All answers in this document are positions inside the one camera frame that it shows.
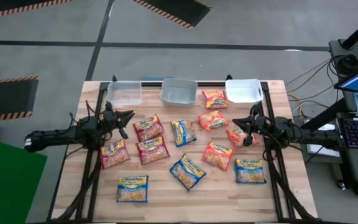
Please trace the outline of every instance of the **butcher block tabletop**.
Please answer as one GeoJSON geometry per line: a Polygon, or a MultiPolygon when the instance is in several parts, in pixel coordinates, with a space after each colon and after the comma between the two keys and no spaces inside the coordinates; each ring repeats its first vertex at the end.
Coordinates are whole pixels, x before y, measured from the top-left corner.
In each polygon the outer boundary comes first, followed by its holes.
{"type": "MultiPolygon", "coordinates": [[[[292,118],[291,109],[285,91],[284,82],[266,81],[270,90],[275,116],[292,118]]],[[[84,82],[76,119],[87,116],[85,100],[95,108],[100,82],[84,82]]],[[[203,90],[224,90],[224,87],[198,87],[196,102],[192,108],[164,106],[160,99],[160,87],[142,87],[142,103],[135,106],[117,106],[115,110],[134,110],[135,116],[125,129],[128,139],[125,144],[130,160],[122,164],[103,169],[100,173],[98,193],[94,210],[94,222],[261,222],[277,221],[274,207],[269,169],[264,161],[266,184],[237,184],[234,172],[235,159],[261,159],[264,143],[257,136],[258,145],[236,149],[227,172],[213,167],[203,161],[201,156],[207,144],[220,144],[232,147],[225,133],[226,129],[238,129],[231,121],[233,118],[245,118],[252,105],[235,105],[229,102],[228,109],[220,110],[228,121],[228,127],[204,130],[198,116],[211,112],[206,109],[203,90]],[[142,165],[136,143],[137,136],[132,124],[157,114],[164,128],[163,138],[170,157],[142,165]],[[196,131],[197,140],[186,146],[176,147],[171,121],[190,120],[196,131]],[[200,182],[190,191],[169,172],[174,163],[186,154],[193,162],[206,172],[200,182]],[[117,185],[120,177],[149,176],[148,203],[117,203],[117,185]]],[[[106,93],[102,105],[106,102],[106,93]]],[[[118,130],[112,132],[112,138],[106,143],[121,139],[118,130]]],[[[78,149],[80,145],[70,145],[67,153],[78,149]]],[[[313,216],[317,217],[313,196],[306,174],[305,164],[300,151],[288,147],[283,150],[289,186],[301,204],[313,216]]],[[[52,217],[64,212],[77,195],[85,166],[86,149],[73,153],[65,160],[62,177],[58,186],[57,197],[52,217]]],[[[90,190],[85,198],[84,213],[88,211],[90,190]]],[[[285,199],[280,190],[284,216],[288,217],[285,199]]]]}

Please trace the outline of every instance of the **maruchan ramen package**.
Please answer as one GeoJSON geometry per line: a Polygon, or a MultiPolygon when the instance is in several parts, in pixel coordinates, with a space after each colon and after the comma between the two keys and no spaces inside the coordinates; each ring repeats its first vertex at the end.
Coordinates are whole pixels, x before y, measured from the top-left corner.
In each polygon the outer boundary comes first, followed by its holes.
{"type": "Polygon", "coordinates": [[[197,140],[191,121],[172,121],[171,124],[178,147],[197,140]]]}
{"type": "Polygon", "coordinates": [[[169,170],[187,190],[194,187],[206,173],[200,169],[190,158],[184,154],[169,170]]]}
{"type": "Polygon", "coordinates": [[[120,177],[117,202],[147,202],[149,177],[120,177]]]}
{"type": "MultiPolygon", "coordinates": [[[[233,143],[233,146],[236,148],[245,147],[242,145],[245,139],[248,137],[248,133],[245,133],[241,129],[237,130],[226,130],[226,134],[230,139],[230,142],[233,143]]],[[[252,137],[254,140],[252,141],[252,144],[250,146],[256,146],[259,144],[258,139],[256,138],[256,135],[252,133],[252,137]]]]}
{"type": "Polygon", "coordinates": [[[228,149],[224,146],[210,142],[206,146],[204,155],[202,156],[201,160],[207,162],[209,165],[227,171],[232,155],[233,149],[228,149]]]}
{"type": "Polygon", "coordinates": [[[108,144],[101,147],[100,159],[103,169],[115,166],[124,161],[131,159],[125,147],[124,140],[120,140],[114,144],[108,144]]]}
{"type": "Polygon", "coordinates": [[[137,143],[136,146],[142,165],[169,157],[169,153],[162,136],[137,143]]]}
{"type": "Polygon", "coordinates": [[[236,159],[234,162],[236,182],[239,184],[265,184],[262,159],[236,159]]]}
{"type": "Polygon", "coordinates": [[[210,131],[213,128],[229,125],[219,111],[212,111],[210,113],[198,116],[198,119],[200,120],[200,125],[207,131],[210,131]]]}
{"type": "Polygon", "coordinates": [[[144,121],[134,124],[135,132],[139,142],[152,139],[164,132],[162,123],[157,115],[152,116],[144,121]]]}
{"type": "Polygon", "coordinates": [[[206,98],[206,108],[209,110],[226,109],[227,101],[224,96],[224,91],[206,90],[202,91],[206,98]]]}

